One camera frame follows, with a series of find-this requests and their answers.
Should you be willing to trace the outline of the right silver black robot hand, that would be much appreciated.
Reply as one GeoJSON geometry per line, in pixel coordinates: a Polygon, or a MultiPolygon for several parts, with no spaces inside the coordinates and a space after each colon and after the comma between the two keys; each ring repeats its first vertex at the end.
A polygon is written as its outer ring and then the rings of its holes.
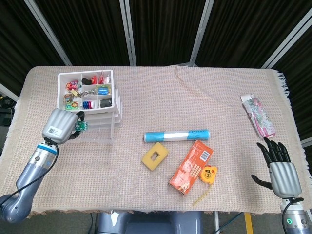
{"type": "Polygon", "coordinates": [[[265,188],[273,190],[274,194],[282,199],[298,197],[302,193],[298,173],[291,162],[288,150],[281,143],[276,143],[269,138],[264,138],[264,146],[257,143],[267,164],[270,182],[260,180],[256,175],[251,175],[253,181],[265,188]]]}

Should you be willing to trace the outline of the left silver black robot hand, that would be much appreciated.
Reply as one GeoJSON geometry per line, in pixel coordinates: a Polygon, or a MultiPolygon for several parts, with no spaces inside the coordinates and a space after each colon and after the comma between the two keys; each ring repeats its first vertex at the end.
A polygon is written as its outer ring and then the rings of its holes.
{"type": "Polygon", "coordinates": [[[81,130],[76,130],[76,123],[84,121],[85,113],[79,111],[76,114],[61,109],[54,109],[42,130],[45,142],[61,145],[68,140],[76,139],[81,130]]]}

